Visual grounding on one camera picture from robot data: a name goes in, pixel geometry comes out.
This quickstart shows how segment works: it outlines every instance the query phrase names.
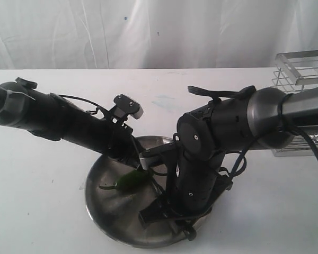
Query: green vegetable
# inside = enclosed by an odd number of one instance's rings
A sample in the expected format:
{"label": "green vegetable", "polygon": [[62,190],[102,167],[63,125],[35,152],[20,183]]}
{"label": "green vegetable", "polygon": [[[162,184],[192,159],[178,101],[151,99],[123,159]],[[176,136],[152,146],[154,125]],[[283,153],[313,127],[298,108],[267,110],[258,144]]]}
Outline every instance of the green vegetable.
{"label": "green vegetable", "polygon": [[131,190],[146,182],[152,174],[149,171],[133,170],[121,176],[112,186],[99,185],[100,189],[116,189],[118,191]]}

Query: white backdrop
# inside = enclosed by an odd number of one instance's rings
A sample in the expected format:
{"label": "white backdrop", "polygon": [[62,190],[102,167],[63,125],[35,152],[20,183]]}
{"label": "white backdrop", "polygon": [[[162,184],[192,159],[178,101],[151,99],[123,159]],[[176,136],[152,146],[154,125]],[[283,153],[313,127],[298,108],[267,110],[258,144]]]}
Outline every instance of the white backdrop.
{"label": "white backdrop", "polygon": [[318,49],[318,0],[0,0],[0,69],[266,67]]}

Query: white table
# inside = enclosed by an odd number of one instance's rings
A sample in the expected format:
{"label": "white table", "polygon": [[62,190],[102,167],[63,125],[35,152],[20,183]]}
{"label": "white table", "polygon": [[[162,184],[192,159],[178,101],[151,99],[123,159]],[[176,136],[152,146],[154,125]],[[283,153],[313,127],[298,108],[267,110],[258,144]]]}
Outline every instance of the white table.
{"label": "white table", "polygon": [[[271,85],[273,68],[182,70],[0,70],[44,93],[88,98],[110,108],[124,93],[145,113],[134,135],[171,137],[178,118],[207,98],[187,86],[239,90]],[[87,104],[80,106],[91,109]],[[66,141],[0,126],[0,253],[318,253],[318,164],[314,157],[248,153],[248,168],[217,201],[193,242],[155,250],[117,243],[91,221],[84,183],[99,154]],[[234,156],[224,165],[231,167]]]}

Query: metal dish rack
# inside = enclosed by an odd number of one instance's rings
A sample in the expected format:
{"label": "metal dish rack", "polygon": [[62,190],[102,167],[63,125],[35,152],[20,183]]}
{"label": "metal dish rack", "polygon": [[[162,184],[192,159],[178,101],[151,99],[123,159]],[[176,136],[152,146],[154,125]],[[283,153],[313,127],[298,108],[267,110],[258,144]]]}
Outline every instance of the metal dish rack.
{"label": "metal dish rack", "polygon": [[[275,60],[273,87],[285,93],[301,93],[318,87],[318,50],[280,53]],[[318,147],[318,133],[308,133]],[[274,150],[279,156],[312,156],[306,141],[298,136],[285,148]]]}

